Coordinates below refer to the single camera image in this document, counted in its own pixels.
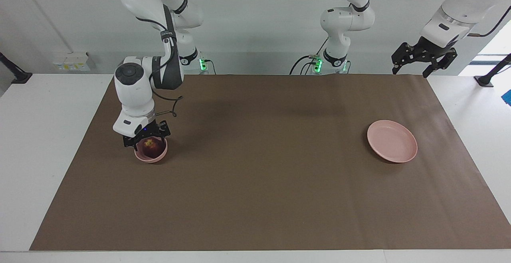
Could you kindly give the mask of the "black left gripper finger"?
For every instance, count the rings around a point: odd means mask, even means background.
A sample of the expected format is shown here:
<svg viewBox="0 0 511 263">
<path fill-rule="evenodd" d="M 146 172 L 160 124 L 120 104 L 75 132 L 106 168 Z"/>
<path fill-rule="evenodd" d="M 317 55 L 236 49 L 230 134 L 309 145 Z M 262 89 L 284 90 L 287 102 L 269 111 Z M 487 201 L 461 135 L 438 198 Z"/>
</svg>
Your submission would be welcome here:
<svg viewBox="0 0 511 263">
<path fill-rule="evenodd" d="M 449 65 L 458 57 L 458 53 L 456 49 L 449 49 L 439 60 L 437 58 L 433 59 L 433 56 L 430 57 L 430 65 L 423 71 L 423 78 L 426 79 L 433 72 L 436 72 L 439 69 L 445 70 L 449 67 Z"/>
<path fill-rule="evenodd" d="M 404 65 L 415 62 L 413 47 L 406 42 L 402 43 L 391 55 L 391 61 L 393 64 L 392 74 L 396 75 Z"/>
</svg>

